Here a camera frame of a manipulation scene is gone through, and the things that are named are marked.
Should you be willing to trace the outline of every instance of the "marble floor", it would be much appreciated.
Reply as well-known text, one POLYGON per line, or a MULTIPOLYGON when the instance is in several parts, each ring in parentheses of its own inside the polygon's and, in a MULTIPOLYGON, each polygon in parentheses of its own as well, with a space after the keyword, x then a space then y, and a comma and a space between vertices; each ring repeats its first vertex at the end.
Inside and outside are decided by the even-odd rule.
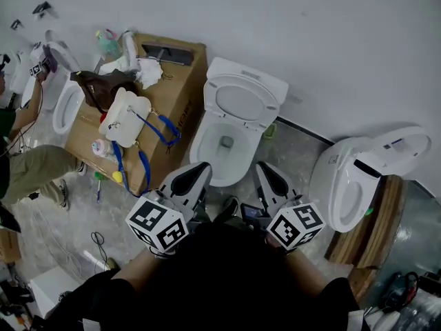
MULTIPOLYGON (((327 148, 321 141, 281 122, 273 139, 262 139, 255 160, 264 160, 291 176, 295 189, 307 194, 309 178, 320 153, 327 148)), ((35 147, 49 143, 62 146, 67 137, 55 134, 52 129, 52 113, 43 111, 36 125, 25 135, 25 144, 35 147)), ((19 273, 29 280, 60 265, 78 282, 99 272, 94 263, 87 260, 87 250, 100 259, 98 247, 90 234, 100 232, 107 255, 114 257, 120 265, 133 259, 142 249, 124 222, 125 216, 136 202, 125 188, 104 181, 101 186, 101 202, 96 202, 97 181, 93 171, 84 177, 67 174, 70 193, 70 210, 58 208, 53 202, 40 197, 34 201, 24 199, 10 209, 19 221, 22 234, 19 237, 22 260, 17 264, 19 273)), ((207 195, 207 213, 214 218, 225 198, 231 194, 250 205, 260 205, 255 193, 251 173, 236 185, 227 188, 210 188, 207 195)), ((323 256, 334 231, 325 228, 311 243, 301 250, 329 278, 345 277, 350 265, 327 262, 323 256)))

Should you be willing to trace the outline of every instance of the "brown bag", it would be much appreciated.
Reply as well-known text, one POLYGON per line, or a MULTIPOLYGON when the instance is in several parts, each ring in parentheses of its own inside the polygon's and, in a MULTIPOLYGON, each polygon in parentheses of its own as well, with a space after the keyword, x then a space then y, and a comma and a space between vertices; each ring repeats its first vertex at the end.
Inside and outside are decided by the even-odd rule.
POLYGON ((136 94, 135 76, 127 75, 117 69, 107 75, 90 71, 72 72, 70 79, 80 85, 85 95, 85 102, 98 109, 101 114, 109 110, 120 87, 136 94))

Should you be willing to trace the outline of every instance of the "toilet tank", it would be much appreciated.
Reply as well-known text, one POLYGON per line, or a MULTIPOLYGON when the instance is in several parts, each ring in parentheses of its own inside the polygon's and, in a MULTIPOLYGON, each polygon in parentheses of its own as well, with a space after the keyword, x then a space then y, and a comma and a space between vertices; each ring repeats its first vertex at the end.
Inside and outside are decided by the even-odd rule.
POLYGON ((280 105, 284 104, 285 99, 287 98, 288 83, 248 66, 216 57, 208 68, 207 79, 211 79, 221 74, 234 74, 258 82, 273 94, 274 98, 276 98, 280 105))

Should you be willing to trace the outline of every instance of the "person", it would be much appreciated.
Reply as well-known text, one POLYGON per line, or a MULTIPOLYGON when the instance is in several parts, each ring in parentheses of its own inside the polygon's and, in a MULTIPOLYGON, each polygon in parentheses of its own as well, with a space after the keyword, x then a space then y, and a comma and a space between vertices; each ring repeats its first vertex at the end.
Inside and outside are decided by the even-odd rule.
MULTIPOLYGON (((0 110, 0 201, 16 203, 39 191, 62 208, 69 209, 68 187, 62 179, 60 185, 53 182, 68 172, 84 175, 87 166, 63 148, 43 145, 21 154, 10 154, 4 138, 14 141, 22 136, 21 130, 33 124, 39 115, 42 102, 42 83, 46 72, 37 75, 32 98, 27 106, 17 112, 0 110)), ((4 73, 0 72, 0 95, 5 91, 4 73)))
MULTIPOLYGON (((348 329, 349 313, 359 310, 348 280, 327 283, 300 250, 278 254, 268 236, 239 227, 237 209, 229 200, 168 259, 145 249, 122 270, 93 276, 42 330, 348 329)), ((362 321, 352 330, 368 329, 362 321)))

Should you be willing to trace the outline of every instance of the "cable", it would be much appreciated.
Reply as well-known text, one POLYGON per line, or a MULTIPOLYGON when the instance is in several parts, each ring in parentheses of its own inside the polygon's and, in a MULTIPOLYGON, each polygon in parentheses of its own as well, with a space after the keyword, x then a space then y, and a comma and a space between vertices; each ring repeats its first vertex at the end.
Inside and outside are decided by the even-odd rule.
POLYGON ((38 81, 38 83, 40 83, 40 87, 41 87, 41 102, 40 102, 39 112, 37 113, 37 118, 31 124, 31 126, 25 130, 25 132, 23 134, 21 134, 21 131, 19 132, 21 134, 21 135, 19 135, 19 138, 17 140, 15 140, 15 142, 12 145, 10 145, 9 148, 0 155, 0 158, 3 157, 5 154, 7 154, 9 151, 11 151, 11 149, 13 149, 13 147, 20 140, 20 138, 23 137, 24 134, 27 133, 29 131, 29 129, 32 128, 35 125, 35 123, 37 122, 37 120, 39 118, 39 115, 40 115, 40 112, 41 112, 41 107, 43 106, 43 85, 41 84, 41 82, 37 78, 36 78, 36 80, 38 81))
POLYGON ((104 262, 104 266, 109 267, 109 265, 107 264, 107 254, 105 253, 105 250, 103 249, 103 244, 104 244, 103 235, 100 232, 92 232, 92 233, 90 233, 90 237, 92 238, 92 241, 98 245, 99 253, 100 253, 101 258, 104 262))
MULTIPOLYGON (((79 260, 78 260, 78 259, 72 254, 72 253, 66 251, 66 250, 61 246, 61 244, 59 243, 59 241, 57 240, 57 238, 55 238, 54 233, 52 233, 52 230, 50 229, 49 221, 48 221, 48 219, 47 219, 46 217, 44 217, 44 215, 43 215, 43 213, 42 213, 42 211, 41 211, 41 209, 40 209, 39 204, 38 204, 36 201, 34 201, 34 202, 35 202, 35 204, 37 205, 37 207, 38 207, 38 209, 39 209, 40 215, 44 218, 44 220, 46 221, 46 224, 48 225, 48 229, 49 229, 49 233, 50 233, 50 235, 51 235, 52 238, 55 240, 55 242, 57 243, 57 245, 58 245, 58 247, 61 249, 61 251, 63 251, 63 252, 65 253, 65 255, 66 255, 66 266, 69 264, 69 259, 71 259, 71 260, 72 260, 72 263, 74 264, 74 266, 75 266, 75 268, 76 268, 76 271, 79 273, 79 275, 77 275, 77 274, 74 272, 74 270, 72 270, 72 273, 75 275, 76 278, 81 279, 81 280, 84 281, 85 278, 83 277, 83 266, 81 265, 80 261, 79 261, 79 260)), ((44 242, 44 244, 46 245, 46 248, 48 249, 48 252, 49 252, 50 256, 51 256, 51 257, 52 257, 52 258, 58 263, 57 258, 52 254, 52 252, 50 251, 49 245, 46 243, 46 240, 44 239, 43 231, 41 230, 40 223, 39 223, 38 219, 37 219, 36 216, 35 216, 35 212, 34 212, 34 210, 32 210, 32 214, 33 214, 34 219, 35 219, 35 221, 36 221, 36 223, 37 223, 37 226, 38 226, 38 228, 39 228, 41 238, 43 239, 43 242, 44 242)))

